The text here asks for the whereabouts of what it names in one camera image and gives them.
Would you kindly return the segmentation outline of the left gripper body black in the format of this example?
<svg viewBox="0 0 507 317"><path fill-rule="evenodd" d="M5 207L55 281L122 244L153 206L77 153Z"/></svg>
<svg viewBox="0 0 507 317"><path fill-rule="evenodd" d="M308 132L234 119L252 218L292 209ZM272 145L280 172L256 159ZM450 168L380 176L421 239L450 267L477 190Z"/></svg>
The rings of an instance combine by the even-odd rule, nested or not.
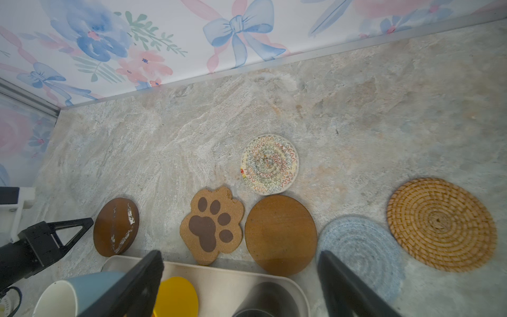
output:
<svg viewBox="0 0 507 317"><path fill-rule="evenodd" d="M1 247L1 289L33 276L63 258L63 244L56 231L60 222L35 224L19 234L19 240Z"/></svg>

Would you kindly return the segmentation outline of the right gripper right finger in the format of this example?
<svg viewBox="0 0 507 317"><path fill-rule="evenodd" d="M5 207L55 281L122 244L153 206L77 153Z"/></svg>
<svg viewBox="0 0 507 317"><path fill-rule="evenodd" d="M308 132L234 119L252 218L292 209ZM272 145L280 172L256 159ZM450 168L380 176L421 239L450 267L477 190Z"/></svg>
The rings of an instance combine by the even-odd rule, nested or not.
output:
<svg viewBox="0 0 507 317"><path fill-rule="evenodd" d="M330 316L400 317L330 251L320 253L318 276Z"/></svg>

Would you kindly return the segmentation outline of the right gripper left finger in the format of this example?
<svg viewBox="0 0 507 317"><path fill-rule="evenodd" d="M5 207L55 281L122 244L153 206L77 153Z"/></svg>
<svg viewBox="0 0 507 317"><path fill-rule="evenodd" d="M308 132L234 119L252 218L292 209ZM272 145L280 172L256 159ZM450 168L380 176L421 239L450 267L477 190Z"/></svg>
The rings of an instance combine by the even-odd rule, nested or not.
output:
<svg viewBox="0 0 507 317"><path fill-rule="evenodd" d="M164 264L158 250L148 253L79 316L151 316Z"/></svg>

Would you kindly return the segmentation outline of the scratched dark wooden coaster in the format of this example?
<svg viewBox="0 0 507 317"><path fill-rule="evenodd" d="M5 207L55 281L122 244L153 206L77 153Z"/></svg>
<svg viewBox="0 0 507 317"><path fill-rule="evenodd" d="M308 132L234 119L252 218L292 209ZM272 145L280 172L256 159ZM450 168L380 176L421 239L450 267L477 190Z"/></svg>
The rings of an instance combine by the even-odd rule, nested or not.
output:
<svg viewBox="0 0 507 317"><path fill-rule="evenodd" d="M133 244L139 225L139 210L132 200L110 200L95 221L93 241L96 251L104 257L124 253Z"/></svg>

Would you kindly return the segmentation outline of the black mug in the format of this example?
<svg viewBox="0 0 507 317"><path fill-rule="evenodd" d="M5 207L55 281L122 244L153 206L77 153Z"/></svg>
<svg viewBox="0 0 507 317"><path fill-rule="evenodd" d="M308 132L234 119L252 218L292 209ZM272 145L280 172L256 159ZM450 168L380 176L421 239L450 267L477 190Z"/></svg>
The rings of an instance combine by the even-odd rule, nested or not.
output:
<svg viewBox="0 0 507 317"><path fill-rule="evenodd" d="M300 316L292 295L273 282L257 284L233 314L237 316Z"/></svg>

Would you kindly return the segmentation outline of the plain round wooden coaster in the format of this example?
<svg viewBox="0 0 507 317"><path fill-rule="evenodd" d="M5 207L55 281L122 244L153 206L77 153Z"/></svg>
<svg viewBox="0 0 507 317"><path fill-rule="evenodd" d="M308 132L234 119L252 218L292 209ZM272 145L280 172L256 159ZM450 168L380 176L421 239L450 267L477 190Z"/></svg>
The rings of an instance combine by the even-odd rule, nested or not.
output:
<svg viewBox="0 0 507 317"><path fill-rule="evenodd" d="M248 214L245 224L248 252L265 271L289 277L312 261L318 234L310 212L286 195L271 195Z"/></svg>

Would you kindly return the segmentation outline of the cork paw print coaster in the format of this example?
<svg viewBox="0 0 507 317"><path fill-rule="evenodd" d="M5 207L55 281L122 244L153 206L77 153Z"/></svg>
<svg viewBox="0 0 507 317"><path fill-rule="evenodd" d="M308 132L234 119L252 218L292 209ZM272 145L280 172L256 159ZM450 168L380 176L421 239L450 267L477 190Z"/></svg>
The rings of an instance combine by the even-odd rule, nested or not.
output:
<svg viewBox="0 0 507 317"><path fill-rule="evenodd" d="M220 253L234 252L243 239L240 223L245 208L226 186L194 195L180 236L199 265L210 265Z"/></svg>

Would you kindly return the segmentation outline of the wicker rattan coaster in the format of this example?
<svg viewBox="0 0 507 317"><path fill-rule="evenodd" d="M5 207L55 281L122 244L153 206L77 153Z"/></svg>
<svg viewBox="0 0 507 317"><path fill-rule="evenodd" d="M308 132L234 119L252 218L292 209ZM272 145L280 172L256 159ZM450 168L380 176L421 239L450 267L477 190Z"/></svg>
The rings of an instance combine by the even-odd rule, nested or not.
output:
<svg viewBox="0 0 507 317"><path fill-rule="evenodd" d="M401 185L389 199L386 216L400 247L434 269L468 272L485 265L496 250L496 225L487 208L443 179Z"/></svg>

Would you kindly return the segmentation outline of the multicolour woven rope coaster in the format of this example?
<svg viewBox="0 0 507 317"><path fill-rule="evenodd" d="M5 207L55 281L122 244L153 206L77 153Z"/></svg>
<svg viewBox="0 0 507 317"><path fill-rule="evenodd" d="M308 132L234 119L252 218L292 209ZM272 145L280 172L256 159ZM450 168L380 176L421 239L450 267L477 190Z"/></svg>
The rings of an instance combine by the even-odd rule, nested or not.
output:
<svg viewBox="0 0 507 317"><path fill-rule="evenodd" d="M296 147L286 138L264 134L253 138L244 149L240 173L245 185L259 195L287 191L300 167Z"/></svg>

